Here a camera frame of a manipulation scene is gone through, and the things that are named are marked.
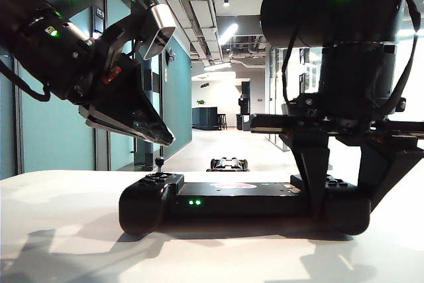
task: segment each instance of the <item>red label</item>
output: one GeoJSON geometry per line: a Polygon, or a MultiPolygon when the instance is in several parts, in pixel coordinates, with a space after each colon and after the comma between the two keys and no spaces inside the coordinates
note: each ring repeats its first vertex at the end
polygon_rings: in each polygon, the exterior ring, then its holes
{"type": "Polygon", "coordinates": [[[101,81],[104,84],[109,84],[115,79],[118,74],[122,72],[122,68],[120,66],[114,66],[113,69],[106,75],[101,77],[101,81]]]}

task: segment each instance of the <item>teal wall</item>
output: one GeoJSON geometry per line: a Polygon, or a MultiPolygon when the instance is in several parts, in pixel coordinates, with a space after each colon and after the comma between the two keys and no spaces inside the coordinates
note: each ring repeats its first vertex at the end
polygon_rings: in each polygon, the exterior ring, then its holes
{"type": "MultiPolygon", "coordinates": [[[[0,59],[11,68],[11,57],[0,56],[0,59]]],[[[13,104],[13,85],[3,74],[0,74],[0,179],[16,174],[13,104]]]]}
{"type": "Polygon", "coordinates": [[[176,53],[176,59],[167,66],[162,62],[163,75],[167,69],[168,81],[162,77],[162,100],[164,122],[175,135],[176,140],[164,147],[164,156],[169,158],[191,141],[191,61],[181,45],[171,38],[166,50],[176,53]]]}
{"type": "MultiPolygon", "coordinates": [[[[70,19],[89,34],[90,10],[70,19]]],[[[40,82],[21,69],[22,78],[36,91],[40,82]]],[[[22,93],[25,172],[47,169],[95,169],[94,130],[87,127],[78,107],[56,96],[41,103],[22,93]]]]}
{"type": "MultiPolygon", "coordinates": [[[[128,16],[131,10],[121,0],[107,0],[107,26],[113,25],[128,16]]],[[[124,46],[123,52],[131,51],[131,43],[124,46]]],[[[112,170],[117,170],[130,164],[134,160],[131,151],[134,148],[132,137],[111,133],[111,164],[112,170]]]]}

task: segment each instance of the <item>corridor floor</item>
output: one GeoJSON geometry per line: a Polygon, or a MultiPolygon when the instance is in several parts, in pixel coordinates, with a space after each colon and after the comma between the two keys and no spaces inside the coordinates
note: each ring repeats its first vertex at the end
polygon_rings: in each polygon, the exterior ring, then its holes
{"type": "Polygon", "coordinates": [[[298,174],[290,151],[283,152],[266,140],[267,135],[228,128],[223,131],[193,130],[193,140],[165,163],[165,171],[206,171],[212,158],[247,159],[250,171],[298,174]]]}

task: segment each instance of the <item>thumbstick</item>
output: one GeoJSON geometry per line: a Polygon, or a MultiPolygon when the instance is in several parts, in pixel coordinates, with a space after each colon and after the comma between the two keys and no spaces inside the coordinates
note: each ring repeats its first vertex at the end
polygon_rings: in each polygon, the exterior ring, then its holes
{"type": "Polygon", "coordinates": [[[165,163],[165,160],[163,157],[157,157],[154,162],[156,163],[157,167],[158,167],[158,172],[162,172],[162,166],[165,163]]]}

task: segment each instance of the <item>reception desk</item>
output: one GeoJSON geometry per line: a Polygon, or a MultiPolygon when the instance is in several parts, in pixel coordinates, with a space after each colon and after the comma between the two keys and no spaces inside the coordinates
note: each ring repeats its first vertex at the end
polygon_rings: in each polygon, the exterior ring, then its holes
{"type": "Polygon", "coordinates": [[[194,107],[191,109],[191,118],[194,129],[219,130],[218,107],[194,107]]]}

